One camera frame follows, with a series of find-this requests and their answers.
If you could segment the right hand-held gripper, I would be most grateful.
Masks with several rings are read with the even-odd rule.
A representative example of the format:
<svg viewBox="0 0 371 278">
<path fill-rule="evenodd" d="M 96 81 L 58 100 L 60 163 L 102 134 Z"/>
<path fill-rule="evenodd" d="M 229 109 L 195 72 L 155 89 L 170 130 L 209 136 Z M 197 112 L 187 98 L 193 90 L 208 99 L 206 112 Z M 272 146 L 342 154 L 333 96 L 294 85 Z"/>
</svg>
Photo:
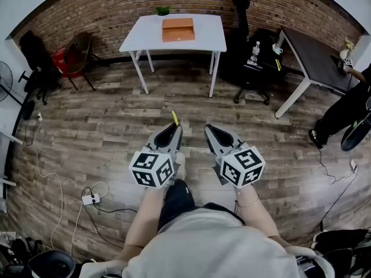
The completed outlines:
<svg viewBox="0 0 371 278">
<path fill-rule="evenodd" d="M 236 132 L 225 127 L 206 124 L 204 135 L 215 158 L 213 167 L 222 185 L 243 188 L 258 181 L 265 160 L 256 147 L 249 146 Z"/>
</svg>

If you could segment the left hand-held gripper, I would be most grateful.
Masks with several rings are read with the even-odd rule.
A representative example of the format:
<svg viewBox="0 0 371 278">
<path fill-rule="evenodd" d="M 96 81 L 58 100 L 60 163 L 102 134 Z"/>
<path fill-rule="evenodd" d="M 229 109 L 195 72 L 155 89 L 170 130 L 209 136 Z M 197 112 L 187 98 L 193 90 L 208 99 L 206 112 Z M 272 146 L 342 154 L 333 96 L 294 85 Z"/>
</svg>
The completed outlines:
<svg viewBox="0 0 371 278">
<path fill-rule="evenodd" d="M 180 150 L 182 138 L 183 128 L 176 123 L 150 135 L 129 164 L 129 172 L 138 185 L 160 189 L 174 177 L 176 153 Z"/>
</svg>

